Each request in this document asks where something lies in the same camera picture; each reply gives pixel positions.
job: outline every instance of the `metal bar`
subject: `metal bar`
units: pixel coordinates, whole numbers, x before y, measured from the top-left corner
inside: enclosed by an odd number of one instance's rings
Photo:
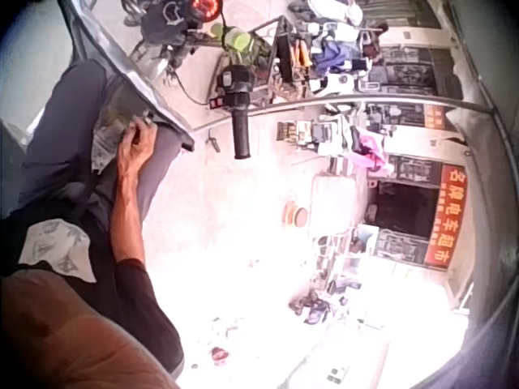
[[[268,115],[269,113],[276,113],[281,111],[290,111],[300,109],[302,107],[309,107],[312,105],[324,105],[324,104],[344,104],[344,103],[411,103],[411,104],[430,104],[430,105],[441,105],[443,107],[450,108],[463,108],[471,111],[486,113],[491,115],[493,109],[469,103],[466,101],[449,99],[447,97],[438,96],[420,96],[420,95],[403,95],[395,93],[366,93],[366,94],[355,94],[355,95],[342,95],[342,96],[331,96],[331,97],[317,97],[315,99],[308,99],[302,101],[294,101],[288,103],[280,103],[270,105],[265,108],[256,108],[249,111],[249,117]],[[192,132],[196,133],[203,130],[220,126],[230,122],[231,117],[221,118],[213,122],[203,124],[202,126],[196,127]]]

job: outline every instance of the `red sign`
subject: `red sign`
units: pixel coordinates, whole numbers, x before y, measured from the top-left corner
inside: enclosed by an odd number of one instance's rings
[[[426,265],[448,267],[451,262],[463,220],[467,182],[463,167],[443,165],[435,223],[425,255]]]
[[[438,105],[424,104],[425,127],[432,130],[445,130],[445,110]]]

